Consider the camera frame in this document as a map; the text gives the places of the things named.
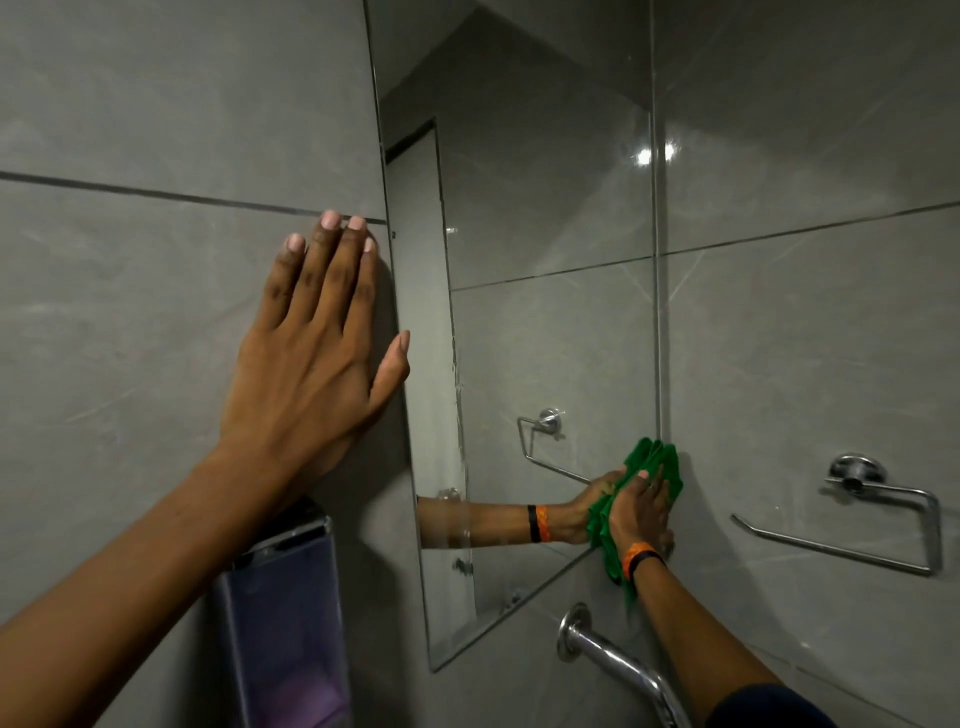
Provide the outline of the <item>person's left hand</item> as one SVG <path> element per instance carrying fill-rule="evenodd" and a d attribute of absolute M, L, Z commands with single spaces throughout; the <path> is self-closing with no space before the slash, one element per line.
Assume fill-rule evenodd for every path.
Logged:
<path fill-rule="evenodd" d="M 286 318 L 259 324 L 257 310 L 241 343 L 211 457 L 232 484 L 278 494 L 303 472 L 328 473 L 376 423 L 368 421 L 371 385 L 391 343 L 377 359 L 382 264 L 368 221 L 368 249 L 346 318 L 323 318 L 325 276 L 350 218 L 321 213 L 304 236 L 305 256 Z"/>

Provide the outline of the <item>person's right hand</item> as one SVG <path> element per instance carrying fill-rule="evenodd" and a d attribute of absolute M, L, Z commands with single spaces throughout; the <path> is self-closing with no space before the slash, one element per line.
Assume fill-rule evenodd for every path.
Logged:
<path fill-rule="evenodd" d="M 617 492 L 607 522 L 620 562 L 642 544 L 660 556 L 671 551 L 674 534 L 668 526 L 668 486 L 663 467 L 658 467 L 653 474 L 640 471 Z"/>

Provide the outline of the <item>green cleaning cloth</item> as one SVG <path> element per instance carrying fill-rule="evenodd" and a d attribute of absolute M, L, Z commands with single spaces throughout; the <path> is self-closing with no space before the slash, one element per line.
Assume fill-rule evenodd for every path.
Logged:
<path fill-rule="evenodd" d="M 663 557 L 647 541 L 634 539 L 629 547 L 620 553 L 610 527 L 610 515 L 619 492 L 645 471 L 649 476 L 661 475 L 666 481 L 667 504 L 676 502 L 684 489 L 684 480 L 680 474 L 680 462 L 677 448 L 662 440 L 641 438 L 627 455 L 623 472 L 617 480 L 607 485 L 598 498 L 587 509 L 585 532 L 588 543 L 594 550 L 603 553 L 606 576 L 623 589 L 625 601 L 634 603 L 637 590 L 633 583 L 632 564 L 641 555 L 654 556 L 662 561 Z"/>

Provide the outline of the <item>person's right forearm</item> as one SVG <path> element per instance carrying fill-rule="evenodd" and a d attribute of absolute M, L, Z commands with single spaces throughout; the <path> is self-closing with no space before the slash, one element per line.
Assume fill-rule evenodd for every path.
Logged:
<path fill-rule="evenodd" d="M 633 585 L 678 676 L 698 725 L 739 689 L 780 680 L 669 570 L 641 563 Z"/>

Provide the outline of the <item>person's left forearm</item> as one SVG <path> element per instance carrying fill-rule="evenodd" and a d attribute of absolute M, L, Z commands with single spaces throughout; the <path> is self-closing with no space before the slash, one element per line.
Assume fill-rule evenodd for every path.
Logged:
<path fill-rule="evenodd" d="M 89 728 L 258 530 L 312 456 L 220 444 L 0 626 L 0 728 Z"/>

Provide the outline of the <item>orange and black wristband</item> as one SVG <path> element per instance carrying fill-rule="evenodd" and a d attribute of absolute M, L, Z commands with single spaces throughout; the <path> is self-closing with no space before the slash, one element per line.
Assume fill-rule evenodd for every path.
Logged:
<path fill-rule="evenodd" d="M 666 561 L 652 544 L 647 541 L 636 541 L 629 545 L 620 559 L 620 570 L 625 585 L 634 586 L 634 576 L 640 564 L 653 559 L 662 566 Z"/>

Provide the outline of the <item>chrome curved tap pipe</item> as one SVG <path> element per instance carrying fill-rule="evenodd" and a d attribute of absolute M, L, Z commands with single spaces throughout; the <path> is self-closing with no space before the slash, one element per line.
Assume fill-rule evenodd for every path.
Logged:
<path fill-rule="evenodd" d="M 558 659 L 571 664 L 586 659 L 636 693 L 654 707 L 662 728 L 693 728 L 681 699 L 668 680 L 652 667 L 629 656 L 593 626 L 593 616 L 584 602 L 575 603 L 558 625 Z"/>

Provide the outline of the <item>dark blue sleeve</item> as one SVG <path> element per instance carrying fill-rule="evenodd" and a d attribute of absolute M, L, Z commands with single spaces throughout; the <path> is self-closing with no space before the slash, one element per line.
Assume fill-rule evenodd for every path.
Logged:
<path fill-rule="evenodd" d="M 725 697 L 703 728 L 838 728 L 815 704 L 782 684 L 756 684 Z"/>

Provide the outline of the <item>frameless wall mirror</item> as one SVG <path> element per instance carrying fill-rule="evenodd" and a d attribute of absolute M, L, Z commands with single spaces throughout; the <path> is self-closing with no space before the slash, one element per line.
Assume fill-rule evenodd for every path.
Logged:
<path fill-rule="evenodd" d="M 590 548 L 652 436 L 646 0 L 365 0 L 430 668 Z"/>

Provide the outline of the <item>translucent wall soap dispenser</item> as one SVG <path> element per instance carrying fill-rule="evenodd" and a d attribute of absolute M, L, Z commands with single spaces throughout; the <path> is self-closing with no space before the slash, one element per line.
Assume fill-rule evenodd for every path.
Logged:
<path fill-rule="evenodd" d="M 303 496 L 212 588 L 230 728 L 344 728 L 352 712 L 332 520 Z"/>

